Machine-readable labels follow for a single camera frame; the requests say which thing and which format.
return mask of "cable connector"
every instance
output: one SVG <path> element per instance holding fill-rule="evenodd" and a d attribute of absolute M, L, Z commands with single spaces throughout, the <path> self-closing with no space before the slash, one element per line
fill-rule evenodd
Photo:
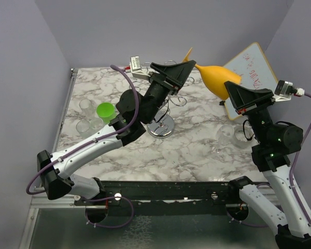
<path fill-rule="evenodd" d="M 279 80 L 278 85 L 274 91 L 275 101 L 287 101 L 291 100 L 291 96 L 301 97 L 304 95 L 303 88 L 296 88 L 294 84 L 289 81 Z"/>
<path fill-rule="evenodd" d="M 297 92 L 294 94 L 296 97 L 301 97 L 304 95 L 304 89 L 303 88 L 296 88 Z"/>

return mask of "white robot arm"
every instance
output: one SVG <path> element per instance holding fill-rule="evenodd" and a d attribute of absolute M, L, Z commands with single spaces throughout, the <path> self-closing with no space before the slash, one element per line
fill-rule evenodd
<path fill-rule="evenodd" d="M 159 73 L 145 74 L 138 58 L 133 58 L 131 72 L 151 83 L 145 95 L 134 92 L 134 88 L 126 91 L 117 104 L 120 114 L 97 134 L 63 151 L 50 154 L 44 150 L 37 155 L 37 176 L 41 178 L 48 199 L 57 199 L 68 193 L 92 199 L 104 193 L 99 179 L 81 177 L 74 172 L 104 153 L 138 139 L 145 132 L 141 123 L 153 121 L 165 98 L 181 89 L 195 65 L 194 61 L 171 66 L 152 63 L 151 68 Z M 311 210 L 295 179 L 290 177 L 287 157 L 301 149 L 303 130 L 290 123 L 273 124 L 267 111 L 275 101 L 290 100 L 292 93 L 303 95 L 304 90 L 295 89 L 286 81 L 279 82 L 276 96 L 268 89 L 249 90 L 229 81 L 225 87 L 236 111 L 248 116 L 259 142 L 252 148 L 253 161 L 273 188 L 283 212 L 245 176 L 230 181 L 229 186 L 237 198 L 251 206 L 267 223 L 279 248 L 311 248 Z M 30 186 L 27 193 L 33 194 Z"/>
<path fill-rule="evenodd" d="M 267 110 L 276 101 L 290 100 L 292 94 L 304 95 L 304 90 L 282 80 L 276 96 L 268 89 L 250 90 L 229 81 L 225 87 L 236 111 L 248 117 L 259 142 L 252 147 L 253 162 L 268 180 L 284 212 L 260 194 L 247 177 L 231 181 L 237 194 L 268 224 L 280 248 L 311 248 L 311 209 L 293 177 L 296 160 L 290 166 L 287 157 L 301 150 L 311 126 L 303 137 L 303 130 L 291 123 L 273 123 Z"/>

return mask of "marble table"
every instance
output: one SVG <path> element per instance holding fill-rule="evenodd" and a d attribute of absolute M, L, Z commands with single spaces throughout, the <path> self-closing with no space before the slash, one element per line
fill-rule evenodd
<path fill-rule="evenodd" d="M 265 181 L 252 162 L 251 147 L 239 149 L 230 144 L 214 151 L 218 129 L 225 123 L 242 125 L 242 121 L 228 119 L 220 99 L 204 86 L 197 70 L 190 76 L 195 83 L 179 92 L 187 104 L 170 105 L 176 124 L 172 136 L 160 140 L 146 132 L 136 142 L 84 165 L 76 174 L 108 181 L 230 181 L 242 175 Z M 141 94 L 148 88 L 147 81 L 134 85 Z M 57 150 L 82 140 L 75 128 L 85 118 L 78 106 L 80 100 L 116 104 L 128 88 L 122 75 L 110 68 L 79 69 Z"/>

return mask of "gray wall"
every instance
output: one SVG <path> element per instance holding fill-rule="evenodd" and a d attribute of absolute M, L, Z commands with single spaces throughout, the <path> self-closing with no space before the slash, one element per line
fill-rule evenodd
<path fill-rule="evenodd" d="M 293 0 L 35 0 L 72 67 L 180 61 L 223 65 L 269 45 Z"/>
<path fill-rule="evenodd" d="M 311 1 L 294 1 L 276 32 L 266 56 L 278 79 L 293 82 L 311 93 Z M 275 120 L 286 120 L 306 130 L 311 121 L 311 100 L 294 98 L 272 108 Z M 311 206 L 311 133 L 295 171 L 298 183 Z"/>
<path fill-rule="evenodd" d="M 19 246 L 36 173 L 51 149 L 69 65 L 33 0 L 0 0 L 0 249 Z"/>

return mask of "purple cable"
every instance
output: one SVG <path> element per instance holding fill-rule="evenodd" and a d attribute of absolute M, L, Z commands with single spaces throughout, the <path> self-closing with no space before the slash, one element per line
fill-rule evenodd
<path fill-rule="evenodd" d="M 271 187 L 269 183 L 260 183 L 257 185 L 257 188 L 259 188 L 260 186 L 267 186 L 267 187 Z M 247 222 L 244 222 L 242 220 L 237 220 L 237 219 L 234 219 L 230 213 L 227 211 L 227 215 L 230 219 L 232 219 L 233 221 L 237 222 L 237 223 L 240 223 L 244 226 L 247 226 L 247 227 L 255 227 L 255 228 L 265 228 L 265 227 L 268 227 L 268 225 L 257 225 L 257 224 L 250 224 L 250 223 L 247 223 Z"/>
<path fill-rule="evenodd" d="M 309 97 L 309 98 L 311 99 L 311 95 L 310 95 L 309 93 L 305 93 L 304 95 L 307 96 L 307 97 Z M 306 130 L 306 132 L 305 132 L 305 134 L 304 134 L 304 136 L 303 136 L 302 144 L 304 143 L 305 139 L 306 139 L 307 136 L 309 135 L 310 130 L 311 130 L 311 123 L 310 123 L 310 125 L 308 126 L 308 128 L 307 128 L 307 130 Z M 291 166 L 291 169 L 290 169 L 290 171 L 289 171 L 289 182 L 290 182 L 290 185 L 291 185 L 291 186 L 294 186 L 294 169 L 295 169 L 295 167 L 296 167 L 296 163 L 297 163 L 297 160 L 298 160 L 299 155 L 300 155 L 300 152 L 299 152 L 299 151 L 296 152 L 294 161 L 293 161 L 292 166 Z M 294 196 L 296 197 L 296 200 L 297 200 L 297 202 L 298 202 L 298 204 L 299 204 L 301 210 L 302 210 L 303 213 L 304 213 L 305 218 L 307 219 L 307 221 L 309 222 L 309 224 L 311 224 L 311 218 L 310 218 L 309 214 L 307 213 L 307 210 L 305 209 L 304 204 L 303 204 L 303 202 L 301 201 L 301 198 L 300 198 L 300 196 L 299 196 L 299 194 L 298 194 L 296 188 L 293 187 L 293 188 L 292 188 L 292 191 L 293 191 L 293 193 L 294 193 Z"/>
<path fill-rule="evenodd" d="M 134 113 L 134 116 L 132 118 L 132 120 L 130 121 L 130 123 L 128 123 L 127 126 L 123 127 L 122 129 L 118 130 L 118 131 L 115 131 L 115 132 L 112 132 L 112 133 L 109 133 L 109 134 L 106 134 L 106 135 L 103 135 L 103 136 L 100 136 L 100 137 L 97 137 L 96 140 L 99 141 L 99 140 L 102 140 L 102 139 L 105 139 L 109 136 L 113 136 L 115 134 L 119 134 L 119 133 L 122 133 L 124 132 L 125 130 L 127 130 L 136 120 L 137 118 L 137 114 L 138 114 L 138 108 L 139 108 L 139 102 L 138 102 L 138 95 L 137 95 L 137 91 L 134 87 L 134 84 L 132 83 L 132 81 L 129 79 L 128 75 L 120 68 L 118 68 L 117 66 L 115 65 L 111 65 L 110 66 L 113 70 L 119 72 L 120 74 L 123 75 L 123 77 L 128 81 L 129 85 L 131 86 L 132 90 L 133 90 L 133 93 L 134 93 L 134 98 L 135 98 L 135 113 Z M 85 144 L 82 144 L 81 146 L 73 149 L 72 151 L 68 152 L 67 154 L 61 156 L 61 159 L 65 159 L 69 156 L 71 156 L 72 154 L 76 153 L 77 151 L 85 148 L 86 146 L 90 145 L 90 144 L 93 144 L 94 141 L 93 140 L 90 140 L 88 142 L 86 142 Z M 31 192 L 30 191 L 30 188 L 31 188 L 31 185 L 33 184 L 33 182 L 41 175 L 43 174 L 47 169 L 49 169 L 51 166 L 53 166 L 54 164 L 58 163 L 59 161 L 58 160 L 54 160 L 53 162 L 49 163 L 48 165 L 46 165 L 45 167 L 43 167 L 41 170 L 38 171 L 38 173 L 31 179 L 31 181 L 28 183 L 27 187 L 26 187 L 26 193 L 28 195 L 37 195 L 39 193 L 44 193 L 45 190 L 42 190 L 42 191 L 37 191 L 37 192 Z"/>
<path fill-rule="evenodd" d="M 110 199 L 114 199 L 114 198 L 121 198 L 121 199 L 126 200 L 126 201 L 129 203 L 130 208 L 131 208 L 131 215 L 130 215 L 129 219 L 128 219 L 125 223 L 123 223 L 123 224 L 121 224 L 121 225 L 117 225 L 117 226 L 106 226 L 106 225 L 101 225 L 101 224 L 97 224 L 97 223 L 92 223 L 92 222 L 90 222 L 90 221 L 89 221 L 89 218 L 88 218 L 88 215 L 87 215 L 87 213 L 85 212 L 85 218 L 88 220 L 88 224 L 91 224 L 91 225 L 96 226 L 96 227 L 104 227 L 104 228 L 121 228 L 121 227 L 124 227 L 124 226 L 128 225 L 128 224 L 133 220 L 133 218 L 134 218 L 134 206 L 133 206 L 133 203 L 132 203 L 129 199 L 127 199 L 126 197 L 123 197 L 123 196 L 121 196 L 121 197 L 111 196 L 111 197 L 106 197 L 106 198 L 102 198 L 102 199 L 88 200 L 88 201 L 90 201 L 90 202 L 98 202 L 98 201 L 106 201 L 106 200 L 110 200 Z"/>
<path fill-rule="evenodd" d="M 260 183 L 257 185 L 257 188 L 259 188 L 260 186 L 267 186 L 267 187 L 272 188 L 269 183 Z"/>
<path fill-rule="evenodd" d="M 241 225 L 244 225 L 244 226 L 247 226 L 247 227 L 254 227 L 254 228 L 266 228 L 268 227 L 268 225 L 257 225 L 257 224 L 250 224 L 250 223 L 246 223 L 242 220 L 237 220 L 237 219 L 234 219 L 230 213 L 227 211 L 227 215 L 230 219 L 232 219 L 233 221 L 237 222 L 237 223 L 240 223 Z"/>

